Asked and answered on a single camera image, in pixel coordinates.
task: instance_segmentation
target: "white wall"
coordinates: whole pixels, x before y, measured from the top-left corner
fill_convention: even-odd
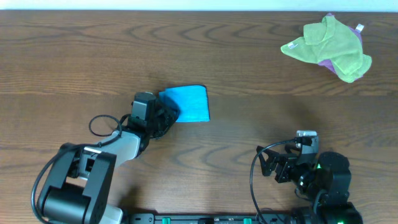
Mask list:
[[[0,0],[0,9],[398,12],[398,0]]]

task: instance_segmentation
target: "green connector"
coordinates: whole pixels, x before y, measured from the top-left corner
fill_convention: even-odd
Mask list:
[[[162,218],[162,224],[171,224],[172,219],[171,218]]]
[[[251,218],[244,218],[243,224],[251,224]]]

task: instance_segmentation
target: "black mounting base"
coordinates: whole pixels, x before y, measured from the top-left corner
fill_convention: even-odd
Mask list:
[[[268,224],[283,224],[288,215],[263,213]],[[137,213],[129,216],[128,224],[260,224],[255,215],[153,215]]]

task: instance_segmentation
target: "green towel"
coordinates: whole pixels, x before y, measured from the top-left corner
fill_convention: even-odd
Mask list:
[[[334,16],[325,16],[321,23],[305,25],[303,37],[280,49],[307,63],[330,59],[338,77],[348,83],[361,78],[372,64],[372,58],[363,54],[361,41]]]

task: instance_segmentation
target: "wooden table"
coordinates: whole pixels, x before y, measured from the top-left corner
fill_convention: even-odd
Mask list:
[[[109,203],[159,213],[255,213],[257,145],[314,129],[349,158],[365,223],[398,222],[398,14],[337,13],[364,24],[373,64],[347,84],[280,46],[324,12],[0,12],[0,223],[37,223],[34,179],[65,142],[98,140],[97,114],[130,112],[138,91],[201,84],[211,121],[176,124],[114,173]],[[98,127],[107,132],[107,125]],[[294,184],[254,177],[260,207],[307,203]]]

